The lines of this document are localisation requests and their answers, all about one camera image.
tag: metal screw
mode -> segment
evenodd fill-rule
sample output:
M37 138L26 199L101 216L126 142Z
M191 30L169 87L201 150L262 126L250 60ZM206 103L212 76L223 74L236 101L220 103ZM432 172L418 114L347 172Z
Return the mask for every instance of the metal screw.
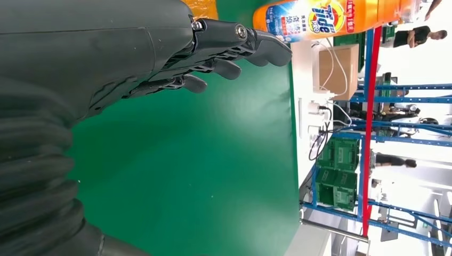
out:
M191 23L191 28L194 31L200 31L200 30L203 29L203 24L201 22L199 22L199 21L195 21L195 22Z
M240 38L246 38L246 35L248 34L246 32L246 28L242 25L238 25L236 28L236 34L240 37Z

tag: green table surface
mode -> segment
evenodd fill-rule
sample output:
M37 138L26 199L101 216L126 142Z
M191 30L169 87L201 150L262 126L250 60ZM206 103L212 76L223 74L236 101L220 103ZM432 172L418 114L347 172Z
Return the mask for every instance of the green table surface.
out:
M262 0L217 0L252 25ZM201 74L203 94L123 100L74 129L88 221L153 256L283 255L298 227L290 67Z

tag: green plastic crate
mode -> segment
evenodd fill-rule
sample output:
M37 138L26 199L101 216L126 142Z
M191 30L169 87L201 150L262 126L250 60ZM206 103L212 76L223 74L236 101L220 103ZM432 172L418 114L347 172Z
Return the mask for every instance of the green plastic crate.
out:
M353 211L357 198L357 181L356 173L337 172L333 186L335 207Z
M396 36L396 27L383 27L382 29L382 43L386 43L388 39Z
M317 202L334 205L334 183L337 171L332 169L320 169L316 178Z
M317 166L320 168L334 169L334 140L329 140L322 153L317 158Z
M391 73L385 73L385 75L383 76L383 85L391 85ZM382 90L381 91L381 96L382 97L391 97L392 92L395 92L395 96L397 96L397 91L396 90Z
M392 131L379 130L377 132L377 136L391 137L392 136Z
M359 163L359 140L334 138L334 167L344 172L355 172Z
M366 32L335 36L333 39L334 46L359 44L359 60L358 60L358 72L361 72L364 67L364 55L366 50Z

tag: orange bottle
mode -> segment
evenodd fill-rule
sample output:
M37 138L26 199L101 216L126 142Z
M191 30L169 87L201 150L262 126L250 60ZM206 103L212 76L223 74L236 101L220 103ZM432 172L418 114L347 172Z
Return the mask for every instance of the orange bottle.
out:
M285 42L355 34L399 20L415 0L284 0L253 16L255 29Z

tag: blue shelf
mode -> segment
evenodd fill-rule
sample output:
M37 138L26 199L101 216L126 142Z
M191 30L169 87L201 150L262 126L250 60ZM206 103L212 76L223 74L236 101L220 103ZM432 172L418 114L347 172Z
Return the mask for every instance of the blue shelf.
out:
M361 95L355 95L352 97L350 102L366 102L368 98L368 87L369 87L369 80L370 80L370 60L372 59L372 51L369 49L372 49L373 46L373 39L374 39L374 30L368 30L367 33L367 42L366 42L366 69L365 69L365 82L364 86L358 86L358 89L363 90L364 94ZM375 87L376 90L452 90L452 84L423 84L423 85L381 85ZM448 95L445 97L427 97L427 98L408 98L408 97L375 97L376 103L381 102L407 102L407 103L452 103L452 95ZM364 148L364 139L365 135L359 132L352 132L351 129L363 129L365 128L366 121L354 121L353 124L355 126L353 127L345 127L341 129L339 132L334 133L332 136L339 137L339 138L352 138L352 139L359 139L361 140L361 155L364 156L366 150L370 150L369 148ZM447 136L452 136L452 125L431 125L431 124L412 124L412 123L396 123L396 122L384 122L384 121L372 121L373 127L398 127L399 130L402 127L409 127L414 129L424 129L428 131L433 131L437 133L441 133ZM452 147L452 141L436 141L436 140L421 140L421 139L412 139L412 138L405 138L405 137L385 137L385 136L371 136L372 140L375 140L377 142L386 142L386 141L396 141L396 142L403 142L403 143L414 143L414 144L422 144L422 145L433 145L433 146L443 146L443 147ZM313 209L316 211L332 214L335 216L339 216L342 218L346 218L353 221L363 221L363 204L365 203L364 200L367 200L369 207L384 207L387 208L388 211L401 211L408 213L418 221L421 221L428 226L432 228L432 230L439 230L435 225L431 224L430 221L426 221L426 219L430 220L439 220L441 222L445 222L448 224L452 224L451 218L446 217L436 217L435 215L418 212L410 209L406 209L404 207L398 207L393 205L387 205L383 203L378 203L375 201L369 201L367 198L363 197L363 187L365 180L368 181L369 179L364 177L364 169L366 166L364 166L364 161L360 161L360 179L359 179L359 191L358 191L358 214L353 214L350 212L340 211L338 209L335 209L334 207L326 207L322 205L317 204L317 193L316 193L316 176L317 176L317 167L314 165L312 171L312 185L311 189L313 192L313 201L311 203L309 202L300 202L300 207L306 207L309 209ZM449 233L446 230L441 230L444 233L444 241L440 241L437 238L433 237L427 237L415 232L411 232L404 229L399 229L396 227L389 226L387 223L382 223L380 221L376 220L369 220L369 225L375 226L375 227L381 227L388 231L398 232L407 236L415 237L424 241L428 241L434 244L442 245L442 246L452 246L452 244L449 243L449 237L452 237L452 234Z

